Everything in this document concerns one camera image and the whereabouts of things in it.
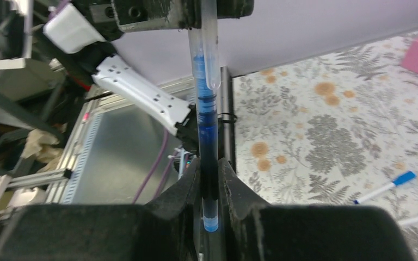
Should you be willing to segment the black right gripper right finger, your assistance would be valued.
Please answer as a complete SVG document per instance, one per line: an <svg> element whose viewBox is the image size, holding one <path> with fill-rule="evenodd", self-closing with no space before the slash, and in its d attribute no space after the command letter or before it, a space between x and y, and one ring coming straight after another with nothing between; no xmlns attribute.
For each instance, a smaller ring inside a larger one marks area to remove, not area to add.
<svg viewBox="0 0 418 261"><path fill-rule="evenodd" d="M218 163L227 260L413 260L401 229L374 206L270 204Z"/></svg>

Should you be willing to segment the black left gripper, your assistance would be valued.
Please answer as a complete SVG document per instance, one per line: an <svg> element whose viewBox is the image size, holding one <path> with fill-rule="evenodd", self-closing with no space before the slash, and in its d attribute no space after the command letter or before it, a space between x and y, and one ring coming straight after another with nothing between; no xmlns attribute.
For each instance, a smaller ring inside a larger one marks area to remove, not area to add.
<svg viewBox="0 0 418 261"><path fill-rule="evenodd" d="M107 40L125 33L201 28L200 1L113 0L72 1L72 4ZM250 16L254 0L217 0L218 19Z"/></svg>

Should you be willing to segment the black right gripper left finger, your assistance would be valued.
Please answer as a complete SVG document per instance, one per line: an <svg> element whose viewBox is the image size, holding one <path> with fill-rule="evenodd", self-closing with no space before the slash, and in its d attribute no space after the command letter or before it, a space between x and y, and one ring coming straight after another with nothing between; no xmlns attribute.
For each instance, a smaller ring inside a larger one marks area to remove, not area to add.
<svg viewBox="0 0 418 261"><path fill-rule="evenodd" d="M146 204L41 204L0 234L0 260L198 260L200 168Z"/></svg>

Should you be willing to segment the blue gel pen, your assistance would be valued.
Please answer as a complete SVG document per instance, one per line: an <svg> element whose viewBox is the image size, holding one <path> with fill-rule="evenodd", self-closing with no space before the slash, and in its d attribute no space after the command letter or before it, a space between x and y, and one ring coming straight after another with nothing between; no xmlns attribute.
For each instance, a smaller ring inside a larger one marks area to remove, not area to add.
<svg viewBox="0 0 418 261"><path fill-rule="evenodd" d="M191 29L188 36L196 91L203 223L206 231L215 232L219 227L216 94L206 82L202 32Z"/></svg>

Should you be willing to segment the white pen dark tip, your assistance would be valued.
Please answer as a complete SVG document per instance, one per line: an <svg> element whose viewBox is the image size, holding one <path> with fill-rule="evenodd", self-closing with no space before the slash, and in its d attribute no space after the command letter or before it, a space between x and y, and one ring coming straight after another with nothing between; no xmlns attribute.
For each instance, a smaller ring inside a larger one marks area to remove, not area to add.
<svg viewBox="0 0 418 261"><path fill-rule="evenodd" d="M413 179L415 179L417 177L417 175L412 172L412 171L407 171L399 176L397 176L395 179L393 179L392 181L390 181L387 184L384 184L383 186L381 186L380 188L377 188L369 193L367 193L366 195L363 195L359 198L356 198L353 200L354 204L363 204L366 201L369 201L377 196L380 196L381 194L395 188L395 187L399 187L405 183L408 183L410 181L412 181Z"/></svg>

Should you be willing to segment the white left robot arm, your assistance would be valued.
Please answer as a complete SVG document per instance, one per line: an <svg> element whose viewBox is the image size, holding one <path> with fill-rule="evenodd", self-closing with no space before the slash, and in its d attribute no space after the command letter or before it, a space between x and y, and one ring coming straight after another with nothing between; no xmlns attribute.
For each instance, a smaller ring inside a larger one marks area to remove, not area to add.
<svg viewBox="0 0 418 261"><path fill-rule="evenodd" d="M105 26L97 24L88 12L94 5L93 1L73 1L66 8L82 33L77 41L78 51L71 56L81 78L133 102L188 150L218 146L218 20L250 16L254 2L108 1ZM125 32L162 29L188 31L195 105L164 92L132 70L112 45Z"/></svg>

